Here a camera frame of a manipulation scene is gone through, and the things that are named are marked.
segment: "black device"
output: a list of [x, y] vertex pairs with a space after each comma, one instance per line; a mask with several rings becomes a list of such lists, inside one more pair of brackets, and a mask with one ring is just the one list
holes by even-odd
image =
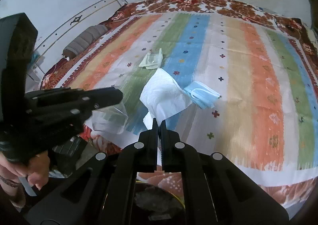
[[119, 104], [123, 98], [114, 87], [25, 94], [37, 33], [25, 13], [0, 19], [0, 150], [11, 162], [27, 164], [36, 154], [65, 143], [83, 131], [92, 110]]

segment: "orange stripe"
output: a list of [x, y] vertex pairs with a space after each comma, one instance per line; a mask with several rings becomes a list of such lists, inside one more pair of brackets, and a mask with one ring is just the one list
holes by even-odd
[[252, 168], [281, 170], [284, 127], [279, 83], [265, 46], [254, 26], [241, 24], [252, 66]]
[[98, 57], [95, 57], [95, 59], [86, 66], [86, 71], [81, 73], [81, 77], [78, 77], [78, 80], [74, 81], [71, 87], [84, 88], [85, 90], [93, 89], [109, 71], [112, 64], [117, 61], [122, 54], [127, 52], [131, 45], [160, 17], [161, 15], [151, 15], [140, 18], [131, 28], [123, 32], [117, 40], [104, 48], [104, 52], [100, 52]]

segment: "bracelet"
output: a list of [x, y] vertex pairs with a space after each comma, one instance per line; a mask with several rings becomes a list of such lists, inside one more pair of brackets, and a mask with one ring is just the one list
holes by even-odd
[[2, 180], [2, 182], [4, 182], [6, 185], [10, 186], [10, 187], [18, 187], [20, 185], [20, 183], [16, 183], [10, 179], [6, 179], [4, 177], [2, 177], [0, 175], [0, 179]]

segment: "white tissue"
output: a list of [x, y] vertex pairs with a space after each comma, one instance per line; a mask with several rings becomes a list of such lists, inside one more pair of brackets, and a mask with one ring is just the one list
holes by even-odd
[[143, 118], [143, 123], [145, 124], [147, 130], [151, 130], [152, 129], [152, 121], [153, 118], [150, 114], [150, 112], [148, 112], [145, 117]]
[[[161, 125], [163, 120], [186, 109], [192, 103], [191, 99], [182, 92], [177, 82], [163, 69], [157, 69], [144, 86], [140, 101], [148, 108], [151, 120], [155, 117], [158, 125]], [[149, 115], [146, 115], [144, 118], [146, 126], [150, 126], [149, 120]]]

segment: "bed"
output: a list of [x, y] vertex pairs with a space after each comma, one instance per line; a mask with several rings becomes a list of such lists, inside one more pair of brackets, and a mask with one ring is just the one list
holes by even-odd
[[[215, 108], [191, 104], [167, 128], [197, 151], [220, 151], [285, 208], [307, 199], [318, 175], [318, 57], [300, 19], [234, 0], [147, 0], [101, 23], [109, 31], [84, 52], [54, 65], [42, 89], [124, 93], [124, 133], [92, 129], [81, 137], [99, 151], [120, 152], [146, 130], [140, 93], [155, 73], [138, 67], [162, 48], [161, 68], [181, 88], [198, 80], [221, 94]], [[183, 198], [179, 173], [138, 174]]]

